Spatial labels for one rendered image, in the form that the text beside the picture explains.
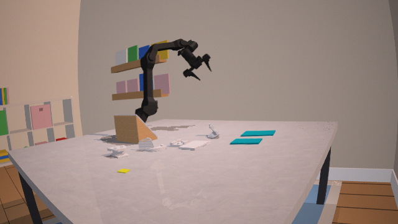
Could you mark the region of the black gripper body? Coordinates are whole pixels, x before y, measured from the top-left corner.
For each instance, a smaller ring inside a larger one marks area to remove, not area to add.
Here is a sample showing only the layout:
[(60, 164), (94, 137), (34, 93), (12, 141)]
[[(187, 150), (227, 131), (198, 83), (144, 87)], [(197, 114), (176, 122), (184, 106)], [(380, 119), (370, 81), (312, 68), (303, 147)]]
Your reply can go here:
[[(187, 58), (186, 59), (186, 61), (188, 62), (189, 60), (192, 60), (192, 57), (195, 57), (193, 54), (192, 54), (192, 56), (191, 57), (189, 57), (189, 58)], [(196, 57), (195, 57), (196, 58)], [(203, 63), (203, 62), (207, 62), (208, 61), (208, 59), (210, 59), (211, 57), (208, 55), (208, 54), (205, 54), (204, 56), (202, 56), (202, 58), (203, 58), (203, 61), (201, 62), (201, 63)], [(191, 74), (191, 71), (192, 70), (194, 70), (194, 68), (189, 68), (189, 69), (186, 69), (185, 71), (184, 71), (184, 77), (186, 78), (186, 77), (188, 77), (190, 74)]]

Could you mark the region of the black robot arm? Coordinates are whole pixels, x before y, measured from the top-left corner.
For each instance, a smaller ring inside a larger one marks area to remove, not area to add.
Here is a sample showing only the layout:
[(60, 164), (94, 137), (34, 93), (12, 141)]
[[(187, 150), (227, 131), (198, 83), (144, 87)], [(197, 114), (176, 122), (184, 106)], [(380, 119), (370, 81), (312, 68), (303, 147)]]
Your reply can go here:
[[(193, 51), (198, 47), (195, 41), (189, 40), (188, 42), (183, 39), (178, 39), (173, 42), (154, 44), (149, 47), (146, 54), (141, 58), (141, 67), (144, 71), (143, 81), (144, 81), (144, 99), (142, 101), (141, 107), (136, 109), (136, 115), (140, 117), (143, 122), (146, 123), (148, 116), (156, 114), (158, 109), (158, 101), (153, 98), (153, 83), (152, 83), (152, 70), (155, 65), (155, 58), (157, 51), (162, 50), (175, 50), (178, 51), (178, 56), (181, 55), (184, 59), (192, 56)], [(182, 49), (182, 50), (180, 50)], [(192, 57), (189, 60), (189, 66), (194, 69), (198, 69), (202, 65), (203, 59), (198, 56), (197, 58)]]

